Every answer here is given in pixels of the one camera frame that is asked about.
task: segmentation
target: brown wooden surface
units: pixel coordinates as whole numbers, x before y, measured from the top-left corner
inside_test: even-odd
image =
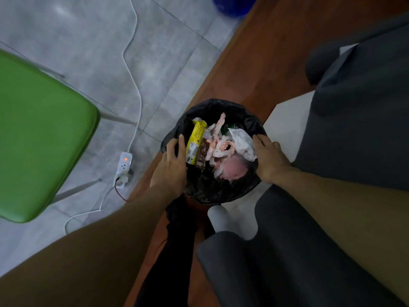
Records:
[[[314,47],[408,10],[406,0],[258,0],[188,108],[209,98],[221,98],[243,104],[265,122],[276,104],[313,90],[304,65]],[[149,187],[159,160],[156,156],[131,198]],[[127,307],[133,306],[153,263],[152,250],[166,238],[165,226],[162,216]],[[196,236],[197,243],[204,239],[200,231]],[[196,255],[189,306],[218,306]]]

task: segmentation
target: white cable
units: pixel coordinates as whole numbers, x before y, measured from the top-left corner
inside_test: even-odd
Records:
[[[94,213],[94,212],[102,212],[102,205],[104,204],[105,199],[108,197],[109,193],[115,188],[115,186],[111,187],[108,192],[106,192],[105,196],[102,198],[101,203],[99,204],[99,208],[97,210],[93,210],[93,211],[88,211],[88,212],[84,212],[84,213],[79,213],[73,217],[70,217],[64,224],[64,232],[66,235],[68,235],[67,232],[67,224],[69,221],[71,221],[73,218],[79,217],[80,215],[86,215],[86,214],[90,214],[90,213]]]
[[[140,108],[139,108],[138,121],[137,121],[136,127],[135,127],[135,132],[134,132],[134,134],[133,134],[132,140],[130,141],[129,147],[128,147],[128,150],[127,150],[128,153],[129,153],[130,148],[131,148],[131,146],[132,146],[132,144],[133,144],[133,142],[134,142],[134,140],[135,140],[136,133],[138,132],[138,126],[139,126],[139,122],[140,122],[140,120],[141,120],[141,113],[142,113],[142,98],[141,98],[141,94],[139,93],[138,86],[136,86],[136,83],[135,83],[135,80],[134,80],[134,78],[133,78],[133,76],[132,76],[132,73],[130,73],[130,69],[129,69],[128,65],[126,64],[126,61],[125,61],[125,52],[126,52],[126,50],[128,49],[128,47],[130,46],[130,43],[132,42],[133,38],[135,37],[135,34],[136,34],[136,26],[138,25],[138,16],[136,15],[135,7],[134,7],[133,4],[132,4],[132,0],[129,0],[129,2],[130,2],[130,6],[131,6],[131,8],[132,8],[132,10],[133,10],[133,13],[135,14],[135,26],[134,26],[133,34],[132,34],[132,36],[131,36],[131,38],[130,38],[128,44],[125,46],[124,51],[122,52],[122,60],[124,61],[124,64],[125,64],[125,66],[126,66],[126,69],[128,70],[128,73],[129,73],[129,75],[130,75],[130,78],[132,79],[132,82],[133,82],[133,84],[135,85],[136,92],[137,92],[138,97],[139,97]],[[84,213],[80,213],[80,214],[77,214],[77,215],[75,215],[75,216],[73,216],[73,217],[70,217],[70,218],[65,222],[65,224],[64,224],[64,232],[65,232],[65,234],[66,234],[66,235],[68,234],[68,233],[67,233],[67,224],[68,224],[68,222],[71,221],[73,218],[76,218],[76,217],[79,217],[79,216],[85,215],[85,214],[94,213],[94,212],[102,212],[102,204],[104,203],[105,199],[107,198],[107,196],[109,195],[109,193],[110,193],[114,188],[115,188],[115,187],[111,187],[110,190],[105,194],[104,198],[102,199],[102,201],[101,201],[101,203],[100,203],[100,205],[99,205],[99,209],[93,210],[93,211],[84,212]]]
[[[122,60],[124,61],[125,66],[126,66],[126,69],[128,70],[128,73],[129,73],[129,75],[130,75],[130,78],[132,79],[132,82],[133,82],[133,84],[135,85],[136,92],[138,93],[138,97],[139,97],[139,101],[140,101],[140,108],[139,108],[139,117],[138,117],[138,122],[136,123],[135,133],[133,134],[132,140],[131,140],[131,142],[130,142],[130,144],[129,144],[129,147],[128,147],[128,150],[127,150],[128,153],[129,153],[130,148],[131,148],[131,146],[132,146],[132,144],[133,144],[133,141],[135,140],[136,133],[138,132],[138,126],[139,126],[139,122],[140,122],[140,120],[141,120],[141,113],[142,113],[142,98],[141,98],[141,94],[139,93],[138,86],[136,86],[136,83],[135,83],[135,80],[133,79],[132,73],[130,73],[130,69],[129,69],[128,65],[126,64],[126,61],[125,61],[125,52],[126,52],[126,50],[128,49],[128,47],[130,46],[130,43],[132,42],[133,38],[135,37],[135,34],[136,34],[136,26],[138,25],[138,16],[136,15],[135,7],[134,7],[133,4],[132,4],[132,0],[129,0],[129,2],[130,2],[130,7],[132,8],[133,13],[135,14],[135,27],[134,27],[133,35],[131,36],[131,38],[130,38],[128,44],[125,46],[125,49],[124,49],[124,51],[123,51],[123,53],[122,53]]]

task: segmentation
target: person's left arm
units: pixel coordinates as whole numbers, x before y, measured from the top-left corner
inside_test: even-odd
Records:
[[[156,168],[151,187],[112,215],[52,243],[0,278],[1,305],[122,306],[156,224],[186,186],[177,139]],[[183,136],[179,150],[184,151]]]

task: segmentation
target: yellow snack package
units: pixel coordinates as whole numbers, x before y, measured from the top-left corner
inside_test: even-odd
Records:
[[[199,146],[207,127],[205,121],[193,121],[193,123],[195,128],[193,128],[193,132],[186,144],[186,162],[191,165],[196,164],[197,152],[199,151]]]

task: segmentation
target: green chair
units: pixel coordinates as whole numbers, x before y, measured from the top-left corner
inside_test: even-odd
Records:
[[[0,51],[0,217],[29,222],[44,209],[100,182],[57,191],[106,114],[46,72],[43,66]]]

